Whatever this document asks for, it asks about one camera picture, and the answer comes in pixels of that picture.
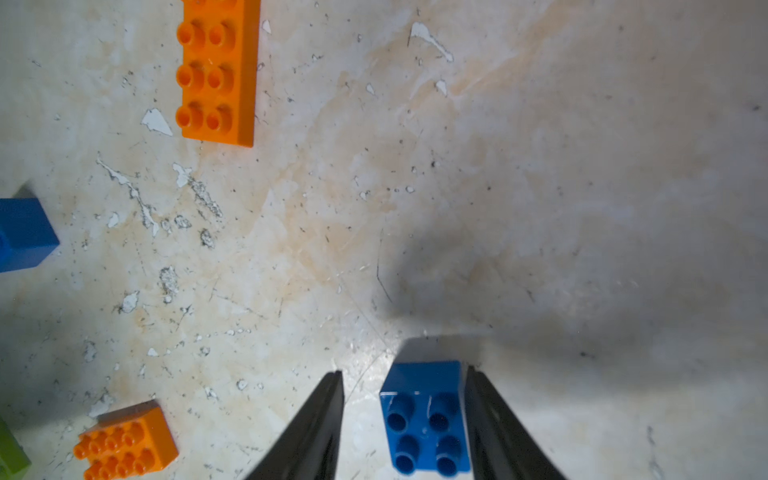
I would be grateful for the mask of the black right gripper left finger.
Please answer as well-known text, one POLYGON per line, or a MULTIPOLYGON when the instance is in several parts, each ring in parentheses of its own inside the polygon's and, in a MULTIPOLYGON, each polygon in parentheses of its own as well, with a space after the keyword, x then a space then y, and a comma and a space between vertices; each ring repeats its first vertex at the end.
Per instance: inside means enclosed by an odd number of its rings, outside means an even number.
POLYGON ((329 372, 246 479, 333 480, 343 411, 343 375, 329 372))

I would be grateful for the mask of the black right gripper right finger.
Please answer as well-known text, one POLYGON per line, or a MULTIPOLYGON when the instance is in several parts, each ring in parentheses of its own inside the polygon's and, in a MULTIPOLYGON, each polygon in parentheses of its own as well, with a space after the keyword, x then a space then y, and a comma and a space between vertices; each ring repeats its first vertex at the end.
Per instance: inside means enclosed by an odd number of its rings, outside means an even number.
POLYGON ((565 479, 489 378, 473 366, 467 370, 464 400, 476 479, 565 479))

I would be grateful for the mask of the blue square lego brick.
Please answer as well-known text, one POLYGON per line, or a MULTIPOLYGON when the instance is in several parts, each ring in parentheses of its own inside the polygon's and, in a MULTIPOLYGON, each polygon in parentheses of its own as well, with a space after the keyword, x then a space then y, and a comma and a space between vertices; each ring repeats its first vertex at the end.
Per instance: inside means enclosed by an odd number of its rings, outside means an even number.
POLYGON ((471 470, 462 388, 456 360, 391 366, 379 400, 397 472, 434 471, 452 478, 471 470))
POLYGON ((1 271, 37 267, 60 241, 37 198, 1 200, 1 271))

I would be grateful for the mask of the orange lego brick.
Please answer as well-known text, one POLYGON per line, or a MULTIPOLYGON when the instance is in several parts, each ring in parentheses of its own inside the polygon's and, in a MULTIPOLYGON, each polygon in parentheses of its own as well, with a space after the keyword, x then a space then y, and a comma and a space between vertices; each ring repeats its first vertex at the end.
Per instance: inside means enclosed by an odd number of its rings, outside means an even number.
POLYGON ((261 2, 187 0, 176 37, 183 48, 175 120, 188 139, 254 145, 261 2))
POLYGON ((73 455, 88 462, 85 480, 128 479, 165 469, 179 451, 159 402, 149 400, 99 416, 73 455))

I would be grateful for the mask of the green lego brick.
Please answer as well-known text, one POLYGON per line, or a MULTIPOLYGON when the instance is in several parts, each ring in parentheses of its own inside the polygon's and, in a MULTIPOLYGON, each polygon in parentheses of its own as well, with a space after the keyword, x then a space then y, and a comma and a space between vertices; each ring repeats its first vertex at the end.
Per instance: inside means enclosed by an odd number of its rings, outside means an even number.
POLYGON ((1 480, 22 480, 31 461, 3 420, 0 421, 0 455, 1 480))

